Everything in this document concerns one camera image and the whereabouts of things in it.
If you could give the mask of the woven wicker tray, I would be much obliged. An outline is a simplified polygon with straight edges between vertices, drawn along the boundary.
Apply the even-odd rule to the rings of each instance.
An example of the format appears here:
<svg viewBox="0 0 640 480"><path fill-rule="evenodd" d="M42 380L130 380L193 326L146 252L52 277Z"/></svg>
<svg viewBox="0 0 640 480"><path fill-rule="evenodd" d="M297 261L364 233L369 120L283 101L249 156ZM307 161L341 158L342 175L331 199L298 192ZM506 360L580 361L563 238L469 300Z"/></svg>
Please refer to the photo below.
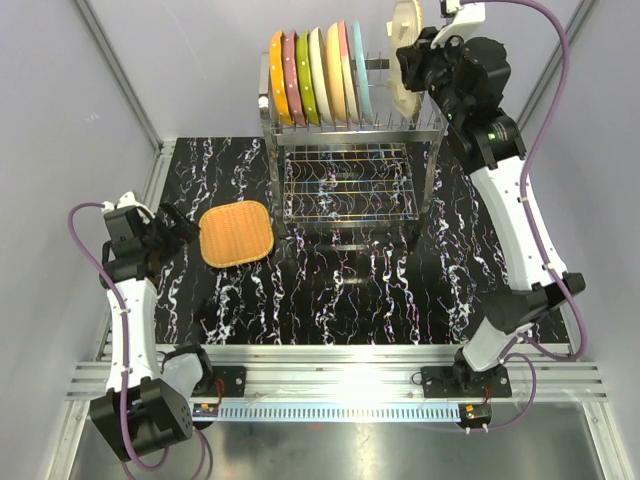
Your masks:
<svg viewBox="0 0 640 480"><path fill-rule="evenodd" d="M420 94L407 90L402 82L402 74L396 52L399 48L412 45L423 28L422 9L419 1L397 0L392 19L387 22L390 38L388 88L393 105L404 117L411 118L420 109Z"/></svg>
<svg viewBox="0 0 640 480"><path fill-rule="evenodd" d="M207 265L218 269L259 261L275 243L269 212L254 200L207 210L199 228L201 256Z"/></svg>

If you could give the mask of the blue and cream plate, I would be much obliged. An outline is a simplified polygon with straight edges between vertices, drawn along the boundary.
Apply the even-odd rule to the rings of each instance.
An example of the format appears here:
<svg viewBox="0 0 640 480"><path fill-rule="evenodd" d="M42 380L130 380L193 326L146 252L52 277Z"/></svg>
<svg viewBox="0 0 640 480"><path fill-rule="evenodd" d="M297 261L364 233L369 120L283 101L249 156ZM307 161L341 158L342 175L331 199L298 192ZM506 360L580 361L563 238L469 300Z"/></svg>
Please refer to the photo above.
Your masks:
<svg viewBox="0 0 640 480"><path fill-rule="evenodd" d="M368 70L363 48L361 27L358 21L354 21L352 23L351 39L353 40L353 47L355 52L355 65L359 88L361 118L364 123L372 124L373 109L368 82Z"/></svg>

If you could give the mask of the pink and cream plate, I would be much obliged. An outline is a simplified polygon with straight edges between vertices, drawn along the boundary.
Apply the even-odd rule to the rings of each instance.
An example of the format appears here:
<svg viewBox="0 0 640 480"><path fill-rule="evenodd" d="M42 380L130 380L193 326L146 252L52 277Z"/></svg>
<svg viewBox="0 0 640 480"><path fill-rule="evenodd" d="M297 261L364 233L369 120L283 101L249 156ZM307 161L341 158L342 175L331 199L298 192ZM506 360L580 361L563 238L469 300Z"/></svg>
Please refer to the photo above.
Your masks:
<svg viewBox="0 0 640 480"><path fill-rule="evenodd" d="M347 34L347 27L345 21L338 23L338 38L340 45L340 55L342 64L342 76L346 98L346 108L349 114L350 121L353 124L360 123L360 110L358 105L358 98L354 83L353 68L351 65L351 55L349 49L349 41Z"/></svg>

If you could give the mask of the tan plate with bear drawing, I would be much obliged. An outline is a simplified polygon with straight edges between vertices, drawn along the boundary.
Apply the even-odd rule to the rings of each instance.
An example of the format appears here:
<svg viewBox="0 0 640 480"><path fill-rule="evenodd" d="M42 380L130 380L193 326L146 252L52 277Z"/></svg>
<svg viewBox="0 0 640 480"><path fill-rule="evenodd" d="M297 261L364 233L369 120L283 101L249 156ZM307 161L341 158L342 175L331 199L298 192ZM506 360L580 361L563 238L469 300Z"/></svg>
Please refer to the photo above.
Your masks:
<svg viewBox="0 0 640 480"><path fill-rule="evenodd" d="M342 74L339 27L337 23L332 24L327 31L325 52L329 94L333 107L334 118L338 122L346 123L347 108Z"/></svg>

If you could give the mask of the cream plate with drawing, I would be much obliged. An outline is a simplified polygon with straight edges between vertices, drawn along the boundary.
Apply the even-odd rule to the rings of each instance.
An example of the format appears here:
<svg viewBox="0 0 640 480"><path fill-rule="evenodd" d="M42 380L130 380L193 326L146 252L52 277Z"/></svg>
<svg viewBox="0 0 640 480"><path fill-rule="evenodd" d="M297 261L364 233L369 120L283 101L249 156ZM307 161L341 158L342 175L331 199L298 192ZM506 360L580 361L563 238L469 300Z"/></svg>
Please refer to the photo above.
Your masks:
<svg viewBox="0 0 640 480"><path fill-rule="evenodd" d="M333 125L335 118L325 76L325 45L319 27L314 28L309 34L309 57L318 112L322 121Z"/></svg>

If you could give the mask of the yellow-green dotted plate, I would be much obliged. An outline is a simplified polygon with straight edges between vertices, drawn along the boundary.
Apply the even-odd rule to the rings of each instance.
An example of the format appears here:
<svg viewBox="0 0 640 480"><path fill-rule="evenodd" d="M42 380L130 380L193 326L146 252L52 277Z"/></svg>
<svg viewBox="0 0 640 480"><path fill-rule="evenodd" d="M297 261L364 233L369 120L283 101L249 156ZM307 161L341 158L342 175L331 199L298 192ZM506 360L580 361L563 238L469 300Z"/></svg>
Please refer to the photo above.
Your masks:
<svg viewBox="0 0 640 480"><path fill-rule="evenodd" d="M309 54L309 32L299 34L296 39L296 66L301 101L309 124L321 124L313 87Z"/></svg>

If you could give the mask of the pink dotted plate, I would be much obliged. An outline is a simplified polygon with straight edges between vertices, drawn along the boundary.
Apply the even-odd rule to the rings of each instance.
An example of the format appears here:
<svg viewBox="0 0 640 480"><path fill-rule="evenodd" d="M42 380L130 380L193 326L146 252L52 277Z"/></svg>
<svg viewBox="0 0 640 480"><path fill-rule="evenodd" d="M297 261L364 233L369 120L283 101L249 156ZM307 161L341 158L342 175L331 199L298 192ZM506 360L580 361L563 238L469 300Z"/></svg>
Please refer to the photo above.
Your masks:
<svg viewBox="0 0 640 480"><path fill-rule="evenodd" d="M284 36L282 43L284 82L292 121L295 125L305 126L306 117L298 84L296 40L295 30L291 30Z"/></svg>

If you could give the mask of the orange dotted plate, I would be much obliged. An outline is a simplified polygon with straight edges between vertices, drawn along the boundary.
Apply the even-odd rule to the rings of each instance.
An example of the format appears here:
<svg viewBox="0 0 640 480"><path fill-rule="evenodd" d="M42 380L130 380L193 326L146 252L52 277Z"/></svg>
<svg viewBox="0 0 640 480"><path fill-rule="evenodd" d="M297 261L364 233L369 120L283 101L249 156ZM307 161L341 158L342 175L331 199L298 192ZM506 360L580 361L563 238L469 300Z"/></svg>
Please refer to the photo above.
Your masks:
<svg viewBox="0 0 640 480"><path fill-rule="evenodd" d="M284 125L293 126L294 121L285 88L283 42L284 33L282 30L276 31L269 42L270 80L278 121Z"/></svg>

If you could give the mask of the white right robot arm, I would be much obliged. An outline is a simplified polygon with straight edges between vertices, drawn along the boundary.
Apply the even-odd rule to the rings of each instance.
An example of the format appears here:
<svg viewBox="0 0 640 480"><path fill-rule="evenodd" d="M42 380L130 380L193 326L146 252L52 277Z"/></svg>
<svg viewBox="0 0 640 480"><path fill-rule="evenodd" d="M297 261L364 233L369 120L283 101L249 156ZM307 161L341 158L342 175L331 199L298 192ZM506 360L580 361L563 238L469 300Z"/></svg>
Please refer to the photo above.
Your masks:
<svg viewBox="0 0 640 480"><path fill-rule="evenodd" d="M497 376L518 336L568 295L581 293L586 282L568 272L552 249L525 171L520 130L500 106L511 75L505 47L459 36L434 46L437 34L427 27L413 44L397 49L402 84L427 93L445 117L449 148L489 213L508 278L507 287L484 297L484 318L456 352L447 377L458 393L475 397Z"/></svg>

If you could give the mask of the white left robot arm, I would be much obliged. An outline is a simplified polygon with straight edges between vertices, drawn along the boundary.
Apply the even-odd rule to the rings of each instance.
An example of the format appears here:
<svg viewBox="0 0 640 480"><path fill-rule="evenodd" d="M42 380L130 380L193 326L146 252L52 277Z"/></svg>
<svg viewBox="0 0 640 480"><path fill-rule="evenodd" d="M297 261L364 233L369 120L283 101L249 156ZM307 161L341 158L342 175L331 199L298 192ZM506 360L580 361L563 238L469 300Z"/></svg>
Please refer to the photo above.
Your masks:
<svg viewBox="0 0 640 480"><path fill-rule="evenodd" d="M102 209L109 239L100 281L112 313L111 370L90 418L124 463L188 440L194 428L190 399L209 394L214 369L196 342L157 355L154 322L162 267L199 237L200 229L169 204L162 221L133 193Z"/></svg>

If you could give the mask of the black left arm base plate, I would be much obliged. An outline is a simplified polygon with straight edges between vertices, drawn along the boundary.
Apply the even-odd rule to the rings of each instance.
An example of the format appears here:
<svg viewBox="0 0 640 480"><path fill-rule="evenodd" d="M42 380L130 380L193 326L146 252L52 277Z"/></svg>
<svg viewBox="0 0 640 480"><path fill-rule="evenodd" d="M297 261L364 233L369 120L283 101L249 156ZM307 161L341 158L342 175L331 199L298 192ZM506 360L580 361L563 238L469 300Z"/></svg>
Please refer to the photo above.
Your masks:
<svg viewBox="0 0 640 480"><path fill-rule="evenodd" d="M213 379L199 394L202 398L214 398L218 393L226 398L243 398L245 396L247 369L242 365L214 365Z"/></svg>

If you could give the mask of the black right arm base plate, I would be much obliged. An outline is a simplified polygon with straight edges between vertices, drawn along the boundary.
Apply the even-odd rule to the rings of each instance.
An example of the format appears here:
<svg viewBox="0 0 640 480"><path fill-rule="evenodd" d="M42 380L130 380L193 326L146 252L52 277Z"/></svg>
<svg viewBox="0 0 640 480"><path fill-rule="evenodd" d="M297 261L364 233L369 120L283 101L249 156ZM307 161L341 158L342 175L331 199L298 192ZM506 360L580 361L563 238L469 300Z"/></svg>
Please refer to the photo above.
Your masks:
<svg viewBox="0 0 640 480"><path fill-rule="evenodd" d="M512 388L508 371L498 365L475 372L462 363L451 366L424 366L420 384L425 398L510 398Z"/></svg>

